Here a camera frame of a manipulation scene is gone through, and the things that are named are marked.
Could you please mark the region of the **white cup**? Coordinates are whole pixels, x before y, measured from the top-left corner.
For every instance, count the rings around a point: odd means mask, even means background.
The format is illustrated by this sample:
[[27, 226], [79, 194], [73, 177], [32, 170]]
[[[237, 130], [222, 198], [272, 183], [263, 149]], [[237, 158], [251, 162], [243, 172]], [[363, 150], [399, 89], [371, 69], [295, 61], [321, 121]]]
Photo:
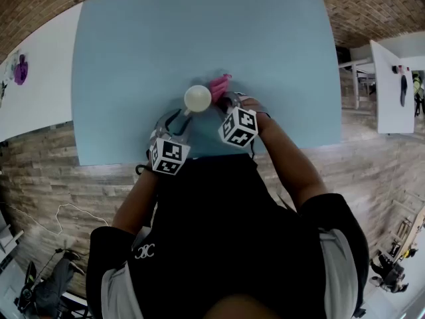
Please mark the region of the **white cup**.
[[212, 102], [210, 90], [202, 85], [194, 85], [190, 87], [184, 95], [184, 103], [186, 110], [184, 115], [190, 113], [204, 112]]

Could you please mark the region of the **person's left forearm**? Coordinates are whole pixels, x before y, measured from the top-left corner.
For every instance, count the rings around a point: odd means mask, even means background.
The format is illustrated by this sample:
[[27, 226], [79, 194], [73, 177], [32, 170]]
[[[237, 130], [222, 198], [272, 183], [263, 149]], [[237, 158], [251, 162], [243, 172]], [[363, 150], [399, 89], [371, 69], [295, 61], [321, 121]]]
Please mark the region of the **person's left forearm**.
[[132, 235], [150, 222], [156, 204], [159, 176], [144, 169], [137, 182], [117, 210], [112, 227]]

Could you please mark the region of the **pink cloth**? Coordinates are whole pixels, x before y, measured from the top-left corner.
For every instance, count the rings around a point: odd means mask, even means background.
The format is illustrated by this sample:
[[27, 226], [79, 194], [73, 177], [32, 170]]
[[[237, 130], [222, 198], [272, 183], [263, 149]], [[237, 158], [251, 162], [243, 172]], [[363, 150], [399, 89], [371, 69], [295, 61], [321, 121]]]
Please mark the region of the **pink cloth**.
[[209, 82], [209, 91], [211, 93], [211, 100], [213, 104], [215, 104], [227, 91], [229, 80], [231, 78], [232, 76], [230, 74], [224, 74]]

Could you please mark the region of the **white desk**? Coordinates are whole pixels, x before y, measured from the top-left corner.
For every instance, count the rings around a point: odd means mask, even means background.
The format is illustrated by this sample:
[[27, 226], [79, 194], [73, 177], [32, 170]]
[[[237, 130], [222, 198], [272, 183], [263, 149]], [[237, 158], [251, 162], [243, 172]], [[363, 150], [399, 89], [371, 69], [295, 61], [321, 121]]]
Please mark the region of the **white desk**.
[[[364, 71], [366, 81], [375, 77], [377, 99], [377, 132], [380, 134], [412, 134], [414, 132], [414, 90], [412, 71], [415, 69], [410, 58], [401, 58], [374, 40], [369, 41], [371, 54], [365, 58], [351, 60], [339, 65], [339, 68], [351, 68], [355, 109], [359, 108], [360, 66], [367, 65]], [[403, 73], [394, 74], [392, 66], [402, 65]], [[400, 105], [400, 80], [406, 76], [408, 88], [405, 105]]]

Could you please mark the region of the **light wooden rack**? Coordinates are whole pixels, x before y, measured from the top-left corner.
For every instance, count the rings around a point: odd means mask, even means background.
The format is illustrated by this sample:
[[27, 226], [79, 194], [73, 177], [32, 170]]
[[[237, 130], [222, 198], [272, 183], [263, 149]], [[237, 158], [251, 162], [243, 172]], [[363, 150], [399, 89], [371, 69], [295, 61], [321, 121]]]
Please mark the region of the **light wooden rack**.
[[396, 233], [390, 232], [390, 236], [394, 239], [394, 242], [398, 245], [398, 250], [393, 256], [392, 261], [395, 263], [399, 260], [402, 260], [407, 251], [409, 251], [416, 239], [417, 234], [420, 232], [423, 224], [425, 224], [425, 199], [419, 197], [421, 202], [421, 208], [419, 211], [413, 210], [411, 207], [394, 200], [393, 205], [396, 205], [399, 209], [407, 212], [409, 215], [413, 216], [413, 220], [410, 220], [408, 217], [403, 222], [405, 226], [404, 234], [398, 235]]

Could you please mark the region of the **purple crumpled cloth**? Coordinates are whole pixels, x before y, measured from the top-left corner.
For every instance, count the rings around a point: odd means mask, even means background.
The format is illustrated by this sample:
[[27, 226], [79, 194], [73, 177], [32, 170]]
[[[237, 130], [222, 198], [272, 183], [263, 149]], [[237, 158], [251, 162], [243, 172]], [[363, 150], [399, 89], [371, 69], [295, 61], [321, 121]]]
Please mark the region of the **purple crumpled cloth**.
[[25, 55], [19, 56], [19, 62], [14, 69], [14, 81], [17, 85], [21, 86], [25, 82], [29, 70], [29, 64], [26, 60]]

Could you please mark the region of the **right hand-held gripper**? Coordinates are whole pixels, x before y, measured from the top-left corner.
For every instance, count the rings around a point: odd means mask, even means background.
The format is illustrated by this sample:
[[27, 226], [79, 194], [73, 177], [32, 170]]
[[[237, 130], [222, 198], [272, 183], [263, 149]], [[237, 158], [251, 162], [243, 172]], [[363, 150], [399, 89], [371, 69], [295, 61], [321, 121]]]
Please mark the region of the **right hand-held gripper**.
[[[240, 95], [228, 91], [222, 95], [231, 104], [240, 104]], [[228, 114], [230, 106], [227, 103], [214, 105], [219, 116], [227, 116], [218, 129], [223, 143], [230, 146], [245, 148], [258, 135], [256, 112], [235, 106]]]

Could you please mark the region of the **person's black and grey shirt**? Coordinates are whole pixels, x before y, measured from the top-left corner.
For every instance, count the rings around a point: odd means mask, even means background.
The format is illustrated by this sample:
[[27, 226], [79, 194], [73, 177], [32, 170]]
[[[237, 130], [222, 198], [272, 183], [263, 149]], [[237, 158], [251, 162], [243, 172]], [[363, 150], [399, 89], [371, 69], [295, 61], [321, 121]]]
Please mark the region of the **person's black and grey shirt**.
[[250, 156], [216, 156], [160, 179], [146, 237], [92, 232], [86, 296], [95, 319], [201, 319], [237, 294], [280, 318], [351, 319], [368, 271], [365, 235], [342, 195], [293, 212], [272, 199]]

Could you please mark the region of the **person's right hand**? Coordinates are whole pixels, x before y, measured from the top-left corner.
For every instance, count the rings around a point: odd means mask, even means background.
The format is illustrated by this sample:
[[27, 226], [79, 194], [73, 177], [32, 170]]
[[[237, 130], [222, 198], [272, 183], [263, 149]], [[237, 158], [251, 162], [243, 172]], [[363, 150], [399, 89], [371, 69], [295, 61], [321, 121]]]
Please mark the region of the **person's right hand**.
[[243, 109], [255, 111], [258, 125], [258, 134], [260, 135], [272, 120], [266, 107], [263, 106], [257, 99], [250, 96], [243, 96], [241, 101]]

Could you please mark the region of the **yellow-green bag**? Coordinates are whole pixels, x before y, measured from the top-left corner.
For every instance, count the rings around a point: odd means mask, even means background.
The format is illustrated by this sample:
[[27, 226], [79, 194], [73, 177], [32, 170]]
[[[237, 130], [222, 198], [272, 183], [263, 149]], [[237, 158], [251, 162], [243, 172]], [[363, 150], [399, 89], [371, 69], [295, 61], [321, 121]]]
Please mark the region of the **yellow-green bag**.
[[422, 87], [422, 78], [418, 72], [412, 73], [412, 81], [413, 81], [414, 97], [423, 98], [424, 88]]

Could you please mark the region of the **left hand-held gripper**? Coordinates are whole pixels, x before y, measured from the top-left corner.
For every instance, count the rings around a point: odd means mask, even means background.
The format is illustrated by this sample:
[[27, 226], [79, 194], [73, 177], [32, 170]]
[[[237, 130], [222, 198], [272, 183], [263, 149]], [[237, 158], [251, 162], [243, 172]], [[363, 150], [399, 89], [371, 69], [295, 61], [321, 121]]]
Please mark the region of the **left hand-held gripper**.
[[193, 117], [185, 118], [179, 135], [167, 130], [180, 113], [181, 109], [178, 108], [162, 115], [158, 120], [158, 127], [151, 134], [149, 154], [152, 170], [157, 173], [176, 175], [189, 155], [191, 147], [188, 139]]

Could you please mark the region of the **person's right forearm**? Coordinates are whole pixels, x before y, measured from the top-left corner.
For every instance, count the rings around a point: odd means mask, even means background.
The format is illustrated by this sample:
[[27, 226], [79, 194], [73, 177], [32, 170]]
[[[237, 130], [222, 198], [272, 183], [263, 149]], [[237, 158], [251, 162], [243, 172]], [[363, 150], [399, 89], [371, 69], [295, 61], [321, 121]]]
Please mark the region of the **person's right forearm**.
[[312, 197], [328, 193], [315, 166], [273, 119], [260, 138], [296, 209]]

